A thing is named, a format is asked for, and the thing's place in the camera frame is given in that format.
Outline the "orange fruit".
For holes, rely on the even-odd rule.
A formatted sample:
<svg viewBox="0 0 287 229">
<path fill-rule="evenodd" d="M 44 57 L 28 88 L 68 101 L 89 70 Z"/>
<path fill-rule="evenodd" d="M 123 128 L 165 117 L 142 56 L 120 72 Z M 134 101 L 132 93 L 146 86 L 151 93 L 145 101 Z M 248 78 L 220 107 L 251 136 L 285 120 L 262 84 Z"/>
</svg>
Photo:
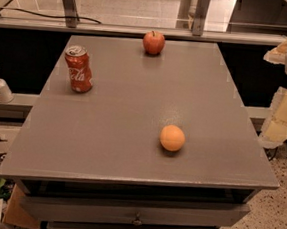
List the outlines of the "orange fruit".
<svg viewBox="0 0 287 229">
<path fill-rule="evenodd" d="M 185 142 L 185 134 L 176 125 L 168 125 L 162 128 L 159 141 L 168 151 L 178 151 Z"/>
</svg>

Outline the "red apple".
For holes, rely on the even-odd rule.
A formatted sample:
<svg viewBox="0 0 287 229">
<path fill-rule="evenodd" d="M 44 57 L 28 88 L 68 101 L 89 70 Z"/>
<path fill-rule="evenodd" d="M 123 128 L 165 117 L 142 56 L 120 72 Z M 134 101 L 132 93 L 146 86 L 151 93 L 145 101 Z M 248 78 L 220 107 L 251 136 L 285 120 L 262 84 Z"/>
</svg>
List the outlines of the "red apple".
<svg viewBox="0 0 287 229">
<path fill-rule="evenodd" d="M 143 48 L 149 55 L 158 55 L 165 47 L 165 38 L 159 31 L 151 31 L 143 36 Z"/>
</svg>

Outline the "grey drawer cabinet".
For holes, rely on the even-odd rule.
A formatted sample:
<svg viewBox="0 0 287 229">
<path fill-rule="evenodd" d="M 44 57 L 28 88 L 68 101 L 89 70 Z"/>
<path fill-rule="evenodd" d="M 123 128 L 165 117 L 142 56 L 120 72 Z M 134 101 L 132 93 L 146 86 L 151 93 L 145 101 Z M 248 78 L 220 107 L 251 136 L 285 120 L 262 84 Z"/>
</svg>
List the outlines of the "grey drawer cabinet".
<svg viewBox="0 0 287 229">
<path fill-rule="evenodd" d="M 278 181 L 215 43 L 74 36 L 93 89 L 59 61 L 0 168 L 48 229 L 221 229 Z M 162 128 L 185 134 L 168 151 Z M 138 215 L 141 226 L 132 224 Z"/>
</svg>

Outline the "red cola can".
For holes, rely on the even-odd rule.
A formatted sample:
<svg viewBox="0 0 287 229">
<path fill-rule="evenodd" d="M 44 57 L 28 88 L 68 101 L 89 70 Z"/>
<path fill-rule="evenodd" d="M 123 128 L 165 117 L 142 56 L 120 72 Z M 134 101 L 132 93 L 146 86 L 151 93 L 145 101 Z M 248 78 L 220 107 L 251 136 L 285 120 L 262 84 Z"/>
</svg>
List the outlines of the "red cola can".
<svg viewBox="0 0 287 229">
<path fill-rule="evenodd" d="M 77 93 L 88 92 L 93 88 L 89 56 L 83 46 L 71 45 L 64 55 L 69 71 L 71 89 Z"/>
</svg>

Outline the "metal drawer knob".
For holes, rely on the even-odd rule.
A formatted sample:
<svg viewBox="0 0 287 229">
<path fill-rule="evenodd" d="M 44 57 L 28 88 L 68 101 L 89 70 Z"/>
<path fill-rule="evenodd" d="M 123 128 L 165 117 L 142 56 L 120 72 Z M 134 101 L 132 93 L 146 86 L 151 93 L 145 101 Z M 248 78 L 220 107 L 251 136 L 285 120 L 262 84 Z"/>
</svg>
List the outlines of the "metal drawer knob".
<svg viewBox="0 0 287 229">
<path fill-rule="evenodd" d="M 134 219 L 132 220 L 132 224 L 135 226 L 141 226 L 142 225 L 142 221 L 138 215 L 136 215 L 134 217 Z"/>
</svg>

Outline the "metal railing frame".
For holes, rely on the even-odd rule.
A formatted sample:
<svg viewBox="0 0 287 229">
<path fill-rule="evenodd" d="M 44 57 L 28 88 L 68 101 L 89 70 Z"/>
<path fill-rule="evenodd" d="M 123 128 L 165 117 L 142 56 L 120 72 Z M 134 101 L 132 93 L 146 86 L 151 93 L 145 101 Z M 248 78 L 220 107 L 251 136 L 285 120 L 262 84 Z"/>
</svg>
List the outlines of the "metal railing frame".
<svg viewBox="0 0 287 229">
<path fill-rule="evenodd" d="M 275 46 L 287 0 L 9 0 L 0 27 Z"/>
</svg>

